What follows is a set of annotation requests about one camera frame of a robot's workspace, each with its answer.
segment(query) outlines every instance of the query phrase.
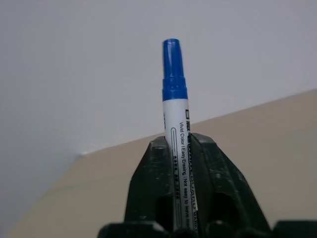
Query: whiteboard marker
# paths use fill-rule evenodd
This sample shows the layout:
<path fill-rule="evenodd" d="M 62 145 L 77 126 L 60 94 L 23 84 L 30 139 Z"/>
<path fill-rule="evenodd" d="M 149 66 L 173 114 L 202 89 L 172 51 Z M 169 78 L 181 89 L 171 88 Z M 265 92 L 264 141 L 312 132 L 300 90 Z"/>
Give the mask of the whiteboard marker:
<path fill-rule="evenodd" d="M 163 112 L 165 139 L 174 178 L 174 229 L 197 230 L 197 203 L 192 172 L 188 97 L 182 53 L 177 39 L 163 42 Z"/>

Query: beige surface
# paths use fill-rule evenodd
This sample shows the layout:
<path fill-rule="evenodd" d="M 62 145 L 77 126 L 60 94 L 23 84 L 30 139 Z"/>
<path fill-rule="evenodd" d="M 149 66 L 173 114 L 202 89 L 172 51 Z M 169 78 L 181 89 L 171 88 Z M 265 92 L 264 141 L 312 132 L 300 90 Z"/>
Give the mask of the beige surface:
<path fill-rule="evenodd" d="M 317 90 L 192 126 L 212 137 L 247 178 L 267 219 L 317 219 Z M 78 159 L 7 234 L 87 238 L 121 221 L 130 178 L 150 140 Z"/>

